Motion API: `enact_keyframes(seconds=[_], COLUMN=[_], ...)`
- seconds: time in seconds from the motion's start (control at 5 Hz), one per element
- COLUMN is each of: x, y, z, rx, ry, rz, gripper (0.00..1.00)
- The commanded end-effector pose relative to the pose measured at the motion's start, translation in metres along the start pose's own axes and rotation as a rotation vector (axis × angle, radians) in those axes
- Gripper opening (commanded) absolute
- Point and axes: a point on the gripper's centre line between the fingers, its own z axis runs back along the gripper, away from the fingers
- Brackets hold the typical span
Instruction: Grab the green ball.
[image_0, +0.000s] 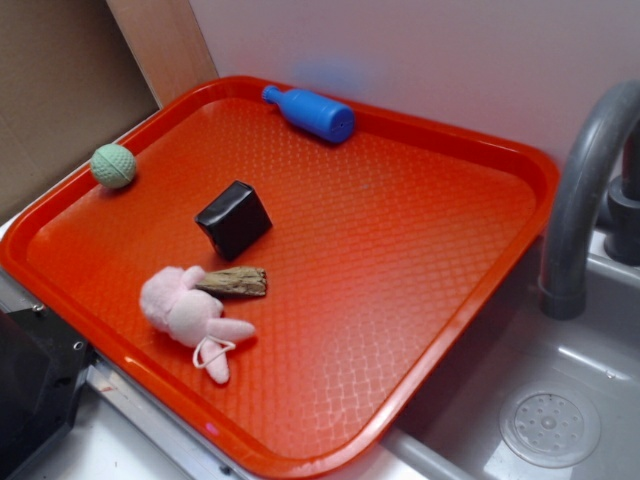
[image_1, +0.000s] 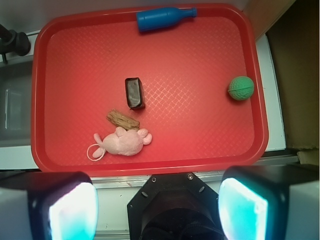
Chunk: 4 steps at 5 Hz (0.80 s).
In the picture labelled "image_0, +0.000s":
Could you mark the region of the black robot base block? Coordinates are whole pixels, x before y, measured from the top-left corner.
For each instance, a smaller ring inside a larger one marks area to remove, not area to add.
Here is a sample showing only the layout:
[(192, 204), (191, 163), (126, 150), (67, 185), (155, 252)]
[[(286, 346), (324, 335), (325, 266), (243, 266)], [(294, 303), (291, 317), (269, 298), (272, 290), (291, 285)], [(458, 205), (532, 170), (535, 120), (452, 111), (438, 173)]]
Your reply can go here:
[(1, 313), (1, 477), (14, 479), (74, 427), (93, 348), (44, 305)]

